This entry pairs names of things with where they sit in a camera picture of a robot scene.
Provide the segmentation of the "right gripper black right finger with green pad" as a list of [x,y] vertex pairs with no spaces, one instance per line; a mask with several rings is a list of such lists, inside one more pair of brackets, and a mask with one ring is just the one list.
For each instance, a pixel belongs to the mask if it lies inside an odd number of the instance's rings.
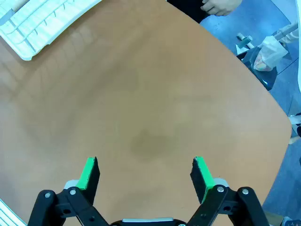
[[188,226],[211,226],[219,214],[227,215],[234,226],[269,225],[255,191],[250,187],[233,191],[217,184],[203,157],[193,159],[190,177],[200,206]]

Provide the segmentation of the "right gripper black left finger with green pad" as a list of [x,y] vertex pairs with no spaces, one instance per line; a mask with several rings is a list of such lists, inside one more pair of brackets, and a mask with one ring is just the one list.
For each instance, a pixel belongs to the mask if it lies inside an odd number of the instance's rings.
[[96,157],[87,159],[79,181],[56,194],[39,192],[33,206],[29,226],[62,226],[67,218],[76,217],[83,226],[107,226],[108,222],[93,206],[100,171]]

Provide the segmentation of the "bare person hand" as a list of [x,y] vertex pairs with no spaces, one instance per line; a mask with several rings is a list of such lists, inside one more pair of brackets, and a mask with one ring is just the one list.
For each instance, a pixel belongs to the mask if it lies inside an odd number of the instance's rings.
[[209,15],[227,16],[233,12],[242,0],[203,0],[201,9]]

